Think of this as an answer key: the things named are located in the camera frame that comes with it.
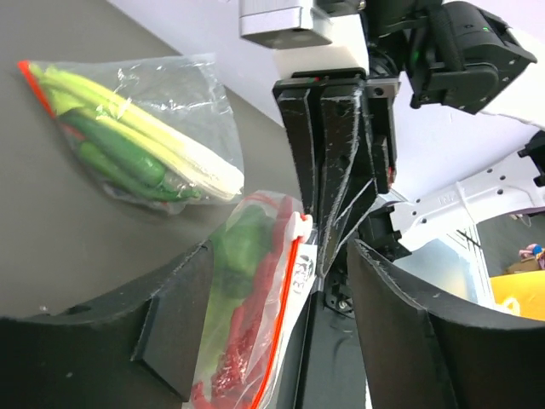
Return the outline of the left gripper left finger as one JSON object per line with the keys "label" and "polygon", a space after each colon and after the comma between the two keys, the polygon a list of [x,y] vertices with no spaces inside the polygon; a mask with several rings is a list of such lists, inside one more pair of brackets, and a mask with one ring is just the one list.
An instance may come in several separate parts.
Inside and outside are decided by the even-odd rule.
{"label": "left gripper left finger", "polygon": [[204,242],[61,314],[2,318],[2,407],[182,407],[213,272]]}

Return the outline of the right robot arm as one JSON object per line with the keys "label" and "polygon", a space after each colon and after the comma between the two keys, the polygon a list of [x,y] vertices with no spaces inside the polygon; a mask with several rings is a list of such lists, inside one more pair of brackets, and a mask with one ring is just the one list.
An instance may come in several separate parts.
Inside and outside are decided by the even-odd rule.
{"label": "right robot arm", "polygon": [[357,234],[398,259],[457,228],[544,205],[544,45],[467,1],[376,1],[368,66],[277,81],[326,275]]}

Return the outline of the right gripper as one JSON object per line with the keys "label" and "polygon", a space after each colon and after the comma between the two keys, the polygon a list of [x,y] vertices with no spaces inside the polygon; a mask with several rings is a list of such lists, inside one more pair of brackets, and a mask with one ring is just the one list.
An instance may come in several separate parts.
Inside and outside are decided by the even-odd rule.
{"label": "right gripper", "polygon": [[[361,81],[340,84],[352,80]],[[284,122],[306,213],[316,212],[316,159],[309,89],[298,88],[325,85],[330,86],[320,97],[324,162],[317,262],[321,277],[330,271],[341,247],[375,202],[376,181],[378,193],[391,191],[398,157],[393,120],[398,77],[373,77],[363,71],[306,71],[278,80],[272,94]]]}

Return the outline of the clear zip bag red slider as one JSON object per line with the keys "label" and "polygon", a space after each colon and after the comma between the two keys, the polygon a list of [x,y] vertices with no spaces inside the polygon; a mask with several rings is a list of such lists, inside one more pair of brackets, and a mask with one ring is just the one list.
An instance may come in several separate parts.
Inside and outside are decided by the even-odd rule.
{"label": "clear zip bag red slider", "polygon": [[258,191],[209,237],[214,274],[188,408],[265,408],[316,279],[312,216]]}

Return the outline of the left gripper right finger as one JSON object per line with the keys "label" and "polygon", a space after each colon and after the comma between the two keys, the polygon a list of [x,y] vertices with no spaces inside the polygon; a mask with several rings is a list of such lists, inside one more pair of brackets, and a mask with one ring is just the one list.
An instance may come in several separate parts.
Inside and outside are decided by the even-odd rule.
{"label": "left gripper right finger", "polygon": [[482,307],[347,245],[374,408],[542,408],[544,324]]}

